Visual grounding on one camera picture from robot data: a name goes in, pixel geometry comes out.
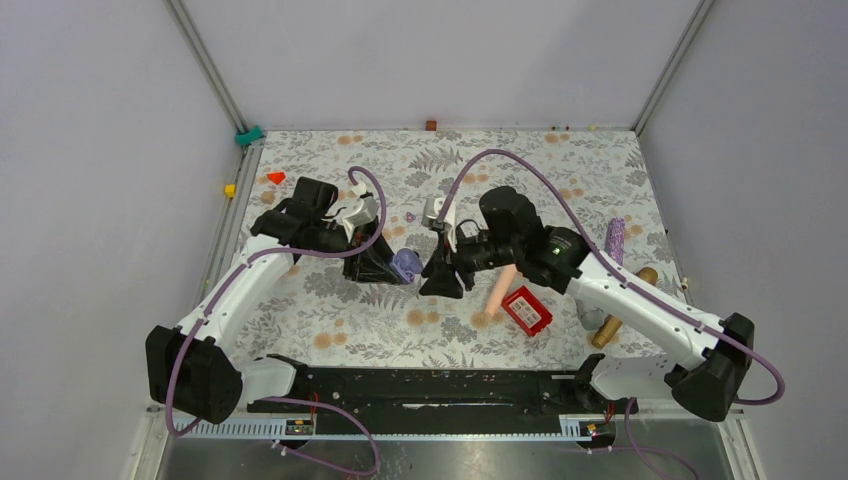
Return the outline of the lavender earbud charging case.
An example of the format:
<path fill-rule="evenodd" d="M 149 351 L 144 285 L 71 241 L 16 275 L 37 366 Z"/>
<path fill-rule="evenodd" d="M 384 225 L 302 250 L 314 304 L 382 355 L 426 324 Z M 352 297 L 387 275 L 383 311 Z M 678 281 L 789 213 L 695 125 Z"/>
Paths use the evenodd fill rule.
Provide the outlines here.
<path fill-rule="evenodd" d="M 419 255 L 409 249 L 399 249 L 391 258 L 390 266 L 403 284 L 412 284 L 424 270 Z"/>

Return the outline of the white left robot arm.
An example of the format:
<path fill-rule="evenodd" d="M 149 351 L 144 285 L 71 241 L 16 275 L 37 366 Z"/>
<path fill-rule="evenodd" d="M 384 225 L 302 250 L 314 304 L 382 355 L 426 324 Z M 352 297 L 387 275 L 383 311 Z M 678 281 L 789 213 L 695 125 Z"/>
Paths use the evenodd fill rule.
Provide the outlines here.
<path fill-rule="evenodd" d="M 353 282 L 403 284 L 382 235 L 382 187 L 372 179 L 352 191 L 354 203 L 339 207 L 336 186 L 301 177 L 290 197 L 255 220 L 234 263 L 199 305 L 176 326 L 148 334 L 153 401 L 212 424 L 268 397 L 288 411 L 307 404 L 311 387 L 295 361 L 268 355 L 235 364 L 230 357 L 264 295 L 303 257 L 341 259 L 344 278 Z"/>

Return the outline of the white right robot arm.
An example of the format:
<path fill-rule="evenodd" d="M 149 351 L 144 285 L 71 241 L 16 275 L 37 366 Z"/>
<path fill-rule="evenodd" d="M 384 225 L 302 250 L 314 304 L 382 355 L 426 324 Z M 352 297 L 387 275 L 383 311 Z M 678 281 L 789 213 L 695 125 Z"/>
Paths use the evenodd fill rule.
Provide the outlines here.
<path fill-rule="evenodd" d="M 689 306 L 590 249 L 566 227 L 546 226 L 533 203 L 514 188 L 489 190 L 479 200 L 486 226 L 459 233 L 455 209 L 431 198 L 422 224 L 437 246 L 422 273 L 422 296 L 460 299 L 477 272 L 513 265 L 530 283 L 600 309 L 649 338 L 662 353 L 647 359 L 591 355 L 573 386 L 575 402 L 597 412 L 611 400 L 672 399 L 688 412 L 722 422 L 748 373 L 755 325 L 746 316 L 725 318 Z"/>

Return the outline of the pink cylindrical tube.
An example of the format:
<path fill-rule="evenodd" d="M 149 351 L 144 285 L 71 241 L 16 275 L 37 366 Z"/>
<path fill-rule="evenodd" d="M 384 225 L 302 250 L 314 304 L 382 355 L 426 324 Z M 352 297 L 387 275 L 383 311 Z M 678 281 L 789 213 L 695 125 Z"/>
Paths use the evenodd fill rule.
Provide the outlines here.
<path fill-rule="evenodd" d="M 514 264 L 507 265 L 501 271 L 497 281 L 495 282 L 483 313 L 489 317 L 493 317 L 500 308 L 502 301 L 506 297 L 509 288 L 517 274 L 517 268 Z"/>

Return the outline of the red plastic bin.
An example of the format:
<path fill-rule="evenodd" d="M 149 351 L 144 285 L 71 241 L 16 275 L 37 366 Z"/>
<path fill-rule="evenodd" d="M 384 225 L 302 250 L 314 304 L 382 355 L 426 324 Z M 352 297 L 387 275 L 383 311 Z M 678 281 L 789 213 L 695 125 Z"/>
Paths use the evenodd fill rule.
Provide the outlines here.
<path fill-rule="evenodd" d="M 528 337 L 539 334 L 553 320 L 552 313 L 526 286 L 507 294 L 501 306 Z"/>

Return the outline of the red wedge block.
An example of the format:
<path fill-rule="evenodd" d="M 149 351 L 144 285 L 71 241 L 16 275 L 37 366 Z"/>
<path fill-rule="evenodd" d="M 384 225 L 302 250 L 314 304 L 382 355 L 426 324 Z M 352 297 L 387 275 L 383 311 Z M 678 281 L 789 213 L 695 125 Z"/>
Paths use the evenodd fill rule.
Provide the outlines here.
<path fill-rule="evenodd" d="M 286 179 L 286 174 L 282 171 L 278 172 L 269 172 L 266 174 L 266 178 L 273 184 L 279 185 Z"/>

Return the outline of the grey microphone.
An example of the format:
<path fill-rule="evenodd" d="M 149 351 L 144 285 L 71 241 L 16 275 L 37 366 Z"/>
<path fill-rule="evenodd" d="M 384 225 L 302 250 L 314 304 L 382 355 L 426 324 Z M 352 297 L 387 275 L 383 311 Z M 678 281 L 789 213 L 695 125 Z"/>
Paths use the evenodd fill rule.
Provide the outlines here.
<path fill-rule="evenodd" d="M 597 331 L 604 325 L 607 314 L 603 310 L 581 300 L 577 300 L 575 306 L 579 323 L 585 330 Z"/>

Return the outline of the purple glitter microphone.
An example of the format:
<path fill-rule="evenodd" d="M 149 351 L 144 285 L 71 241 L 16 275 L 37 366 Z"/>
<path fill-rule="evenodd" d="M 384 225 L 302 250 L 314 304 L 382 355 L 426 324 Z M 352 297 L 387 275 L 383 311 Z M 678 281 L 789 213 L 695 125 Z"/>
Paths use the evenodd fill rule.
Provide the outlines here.
<path fill-rule="evenodd" d="M 616 217 L 610 220 L 607 227 L 604 250 L 618 265 L 622 265 L 624 260 L 625 231 L 626 222 L 624 218 Z"/>

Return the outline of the teal curved block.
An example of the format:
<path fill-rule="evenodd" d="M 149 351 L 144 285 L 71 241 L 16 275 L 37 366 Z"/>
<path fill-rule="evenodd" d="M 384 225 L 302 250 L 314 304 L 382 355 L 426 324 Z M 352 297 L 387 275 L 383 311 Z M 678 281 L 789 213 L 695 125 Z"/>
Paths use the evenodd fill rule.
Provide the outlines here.
<path fill-rule="evenodd" d="M 237 134 L 235 136 L 235 142 L 240 147 L 247 147 L 264 136 L 265 134 L 262 128 L 258 125 L 254 125 L 250 130 Z"/>

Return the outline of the floral patterned mat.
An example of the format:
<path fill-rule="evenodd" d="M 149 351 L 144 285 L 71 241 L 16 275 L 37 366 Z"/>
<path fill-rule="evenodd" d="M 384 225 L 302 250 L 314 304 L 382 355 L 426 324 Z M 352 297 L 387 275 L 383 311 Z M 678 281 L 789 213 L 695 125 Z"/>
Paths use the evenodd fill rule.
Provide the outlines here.
<path fill-rule="evenodd" d="M 264 141 L 250 184 L 240 238 L 256 218 L 309 177 L 355 201 L 353 165 L 371 171 L 388 198 L 384 237 L 391 248 L 428 257 L 434 234 L 421 225 L 424 202 L 459 185 L 454 206 L 466 234 L 483 225 L 479 197 L 506 185 L 536 206 L 543 222 L 580 222 L 603 245 L 611 219 L 624 218 L 624 266 L 659 276 L 658 287 L 682 296 L 680 277 L 639 142 L 630 132 L 294 131 Z M 282 171 L 271 183 L 266 174 Z M 414 222 L 407 222 L 411 212 Z M 285 355 L 313 366 L 561 369 L 592 353 L 596 331 L 579 323 L 568 296 L 534 287 L 552 322 L 528 337 L 505 312 L 483 313 L 497 273 L 475 277 L 460 300 L 422 297 L 414 285 L 358 284 L 335 259 L 304 258 L 264 295 L 237 337 L 241 362 Z"/>

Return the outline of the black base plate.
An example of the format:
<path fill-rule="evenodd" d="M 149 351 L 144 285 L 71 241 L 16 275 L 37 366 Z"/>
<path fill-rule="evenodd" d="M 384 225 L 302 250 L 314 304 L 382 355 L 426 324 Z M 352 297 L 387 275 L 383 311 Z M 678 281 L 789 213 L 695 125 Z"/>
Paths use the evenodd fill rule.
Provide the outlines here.
<path fill-rule="evenodd" d="M 628 403 L 604 398 L 569 370 L 309 368 L 290 395 L 296 404 L 259 400 L 247 410 L 308 415 L 312 400 L 390 433 L 507 433 L 550 432 L 560 415 L 621 415 Z"/>

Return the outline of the aluminium frame rail left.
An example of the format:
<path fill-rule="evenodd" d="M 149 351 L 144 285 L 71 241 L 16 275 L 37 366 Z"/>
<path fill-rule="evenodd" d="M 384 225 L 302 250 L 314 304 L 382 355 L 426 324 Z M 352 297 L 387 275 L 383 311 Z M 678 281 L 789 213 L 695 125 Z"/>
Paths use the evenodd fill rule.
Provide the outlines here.
<path fill-rule="evenodd" d="M 248 122 L 214 59 L 207 42 L 190 12 L 186 1 L 166 1 L 169 11 L 188 52 L 203 79 L 203 90 L 211 95 L 211 112 L 221 125 L 212 135 L 212 145 L 222 158 L 222 173 L 211 191 L 219 216 L 213 231 L 197 294 L 199 300 L 211 294 L 215 285 L 230 267 L 239 246 L 241 222 L 245 216 L 249 197 L 249 181 L 255 173 L 261 149 L 256 143 L 240 147 L 235 136 L 248 131 Z M 228 184 L 236 186 L 235 197 L 224 194 Z"/>

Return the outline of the aluminium frame rail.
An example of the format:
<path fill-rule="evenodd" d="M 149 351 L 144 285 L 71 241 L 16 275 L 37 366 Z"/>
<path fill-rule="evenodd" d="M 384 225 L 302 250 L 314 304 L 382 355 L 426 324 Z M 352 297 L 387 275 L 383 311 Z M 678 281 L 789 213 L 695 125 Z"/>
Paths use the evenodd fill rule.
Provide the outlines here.
<path fill-rule="evenodd" d="M 211 112 L 221 125 L 212 135 L 212 145 L 222 158 L 222 173 L 211 191 L 219 216 L 213 231 L 197 294 L 199 300 L 211 294 L 215 285 L 230 267 L 239 246 L 241 222 L 245 216 L 249 197 L 249 181 L 255 173 L 261 149 L 256 143 L 240 147 L 235 136 L 248 131 L 248 122 L 214 59 L 207 42 L 190 12 L 186 1 L 166 1 L 169 11 L 188 52 L 203 79 L 203 90 L 211 95 Z M 236 186 L 235 197 L 224 194 L 228 184 Z"/>
<path fill-rule="evenodd" d="M 716 0 L 700 0 L 697 3 L 672 53 L 652 87 L 647 100 L 630 128 L 637 137 L 641 137 L 647 129 L 651 118 L 662 102 L 666 90 L 672 83 L 675 74 L 685 60 L 688 52 L 695 44 L 700 31 L 707 22 L 716 3 Z"/>

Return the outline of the aluminium frame rail right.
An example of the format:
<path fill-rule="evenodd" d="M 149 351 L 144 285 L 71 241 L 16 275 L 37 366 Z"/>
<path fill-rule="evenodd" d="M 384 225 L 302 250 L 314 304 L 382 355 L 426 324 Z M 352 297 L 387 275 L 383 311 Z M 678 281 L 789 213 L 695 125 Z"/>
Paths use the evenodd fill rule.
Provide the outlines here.
<path fill-rule="evenodd" d="M 716 0 L 700 0 L 697 3 L 672 53 L 652 87 L 647 100 L 630 128 L 637 137 L 641 137 L 647 129 L 651 118 L 662 102 L 666 90 L 672 83 L 675 74 L 685 60 L 688 52 L 695 44 L 700 31 L 707 22 L 716 3 Z"/>

